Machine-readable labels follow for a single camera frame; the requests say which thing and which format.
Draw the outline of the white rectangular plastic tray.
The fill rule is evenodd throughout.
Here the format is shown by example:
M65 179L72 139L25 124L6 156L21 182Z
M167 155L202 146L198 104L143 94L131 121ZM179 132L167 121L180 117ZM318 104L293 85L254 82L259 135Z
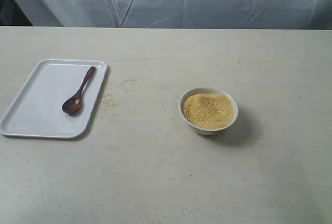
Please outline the white rectangular plastic tray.
M76 93L93 66L96 70L84 87L81 109L74 115L65 113L63 103ZM80 136L88 126L106 71L107 64L101 61L40 61L1 120L1 134L64 139Z

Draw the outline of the white backdrop curtain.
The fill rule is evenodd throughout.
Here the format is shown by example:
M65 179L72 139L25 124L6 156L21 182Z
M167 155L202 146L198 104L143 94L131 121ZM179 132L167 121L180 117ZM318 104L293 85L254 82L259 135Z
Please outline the white backdrop curtain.
M34 26L331 28L331 0L15 0Z

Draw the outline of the white ceramic bowl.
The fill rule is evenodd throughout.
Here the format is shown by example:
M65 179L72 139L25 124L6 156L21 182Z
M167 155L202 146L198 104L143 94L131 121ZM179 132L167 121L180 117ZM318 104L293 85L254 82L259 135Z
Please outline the white ceramic bowl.
M239 109L226 92L212 87L196 87L179 100L179 112L184 121L201 135L215 135L235 123Z

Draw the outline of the spilled yellow millet pile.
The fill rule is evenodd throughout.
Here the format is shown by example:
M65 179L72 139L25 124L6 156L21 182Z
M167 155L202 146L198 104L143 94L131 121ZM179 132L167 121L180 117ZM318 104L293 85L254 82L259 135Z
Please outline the spilled yellow millet pile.
M99 99L99 108L106 110L121 105L136 90L140 80L148 79L147 76L139 75L129 75L119 81L115 81L114 78L107 79Z

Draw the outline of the yellow grain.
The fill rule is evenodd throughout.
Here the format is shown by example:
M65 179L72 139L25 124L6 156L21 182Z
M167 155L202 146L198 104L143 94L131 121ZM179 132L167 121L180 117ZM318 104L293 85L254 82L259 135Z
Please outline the yellow grain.
M183 103L186 119L204 129L220 129L233 120L231 101L222 94L198 93Z

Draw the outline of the dark brown wooden spoon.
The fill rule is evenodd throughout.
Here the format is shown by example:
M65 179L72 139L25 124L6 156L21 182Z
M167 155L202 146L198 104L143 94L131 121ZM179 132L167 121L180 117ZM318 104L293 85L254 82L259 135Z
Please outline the dark brown wooden spoon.
M88 80L93 76L96 68L94 66L90 67L80 85L78 91L66 100L62 105L62 110L67 114L75 114L78 112L82 106L82 92L88 82Z

